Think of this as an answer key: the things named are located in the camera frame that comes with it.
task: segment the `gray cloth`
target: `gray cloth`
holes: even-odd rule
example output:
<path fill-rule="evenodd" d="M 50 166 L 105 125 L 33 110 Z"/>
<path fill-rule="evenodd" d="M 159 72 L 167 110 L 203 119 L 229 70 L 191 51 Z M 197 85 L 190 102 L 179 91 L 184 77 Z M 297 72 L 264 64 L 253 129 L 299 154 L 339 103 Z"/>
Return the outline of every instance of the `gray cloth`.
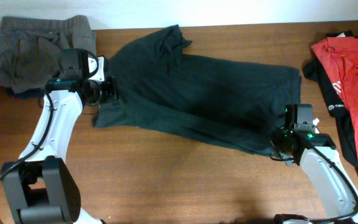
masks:
<path fill-rule="evenodd" d="M 60 69 L 62 49 L 96 55 L 96 33 L 86 16 L 64 21 L 3 17 L 0 27 L 0 85 L 22 93 L 46 84 Z"/>

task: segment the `wood grain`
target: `wood grain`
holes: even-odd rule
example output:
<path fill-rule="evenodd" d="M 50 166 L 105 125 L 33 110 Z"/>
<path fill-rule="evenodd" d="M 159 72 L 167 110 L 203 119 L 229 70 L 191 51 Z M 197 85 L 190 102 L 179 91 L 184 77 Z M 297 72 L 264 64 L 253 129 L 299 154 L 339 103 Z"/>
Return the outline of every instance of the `wood grain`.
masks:
<path fill-rule="evenodd" d="M 193 40 L 186 54 L 301 68 L 310 46 L 326 32 L 358 22 L 264 24 L 182 28 Z M 113 56 L 130 41 L 158 29 L 99 30 L 98 55 Z M 311 103 L 320 130 L 339 146 L 317 83 L 302 80 L 302 103 Z M 28 143 L 41 110 L 36 100 L 6 95 L 0 87 L 0 168 L 16 160 Z M 357 174 L 343 158 L 358 188 Z M 67 166 L 82 206 L 107 223 L 219 223 L 297 213 L 323 218 L 324 209 L 306 174 L 262 156 L 210 146 L 171 134 L 134 127 L 93 129 L 81 115 L 68 147 Z M 12 223 L 0 186 L 0 216 Z"/>

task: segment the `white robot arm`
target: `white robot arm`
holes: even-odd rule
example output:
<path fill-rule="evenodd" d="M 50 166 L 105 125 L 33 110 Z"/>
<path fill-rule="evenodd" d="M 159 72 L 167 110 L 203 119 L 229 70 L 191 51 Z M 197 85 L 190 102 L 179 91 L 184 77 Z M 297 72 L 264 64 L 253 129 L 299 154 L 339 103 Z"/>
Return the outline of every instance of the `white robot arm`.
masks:
<path fill-rule="evenodd" d="M 298 164 L 321 199 L 326 220 L 314 223 L 358 223 L 358 191 L 346 174 L 335 144 L 313 124 L 311 105 L 287 105 L 285 124 L 271 137 L 279 159 Z M 277 223 L 312 223 L 305 217 L 276 215 Z"/>
<path fill-rule="evenodd" d="M 0 180 L 15 223 L 105 223 L 81 208 L 80 191 L 65 161 L 84 105 L 118 99 L 116 81 L 104 77 L 108 65 L 104 57 L 70 49 L 63 50 L 62 59 L 60 76 L 44 90 L 42 114 L 30 142 L 18 161 L 2 167 Z M 40 180 L 44 189 L 29 187 Z"/>

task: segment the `white wall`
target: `white wall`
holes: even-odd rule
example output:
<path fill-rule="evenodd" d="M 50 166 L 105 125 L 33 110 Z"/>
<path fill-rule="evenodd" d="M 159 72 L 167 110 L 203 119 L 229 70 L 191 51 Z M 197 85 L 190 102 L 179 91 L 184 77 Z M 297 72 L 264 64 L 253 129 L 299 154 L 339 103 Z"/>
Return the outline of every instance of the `white wall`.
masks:
<path fill-rule="evenodd" d="M 0 0 L 2 16 L 88 16 L 92 29 L 358 20 L 358 0 Z"/>

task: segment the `black t-shirt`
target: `black t-shirt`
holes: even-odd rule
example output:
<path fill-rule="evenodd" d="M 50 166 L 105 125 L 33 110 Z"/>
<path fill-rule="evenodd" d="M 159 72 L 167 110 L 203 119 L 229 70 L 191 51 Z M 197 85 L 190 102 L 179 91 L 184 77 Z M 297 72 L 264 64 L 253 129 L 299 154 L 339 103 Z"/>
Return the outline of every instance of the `black t-shirt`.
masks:
<path fill-rule="evenodd" d="M 102 105 L 95 128 L 138 126 L 268 156 L 274 118 L 300 103 L 299 70 L 183 54 L 190 44 L 171 26 L 123 47 L 108 71 L 120 99 Z"/>

